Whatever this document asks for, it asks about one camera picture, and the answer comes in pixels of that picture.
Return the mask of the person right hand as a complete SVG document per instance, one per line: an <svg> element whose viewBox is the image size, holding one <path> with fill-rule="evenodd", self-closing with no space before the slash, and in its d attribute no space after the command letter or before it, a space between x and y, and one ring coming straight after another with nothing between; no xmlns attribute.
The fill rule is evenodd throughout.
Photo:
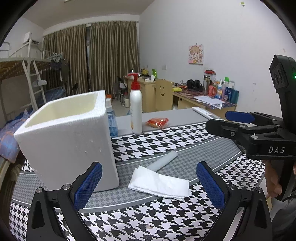
<svg viewBox="0 0 296 241"><path fill-rule="evenodd" d="M270 197L277 197L282 193L282 186L278 182L278 175L270 161L263 160L265 165L264 177L266 180L267 193Z"/></svg>

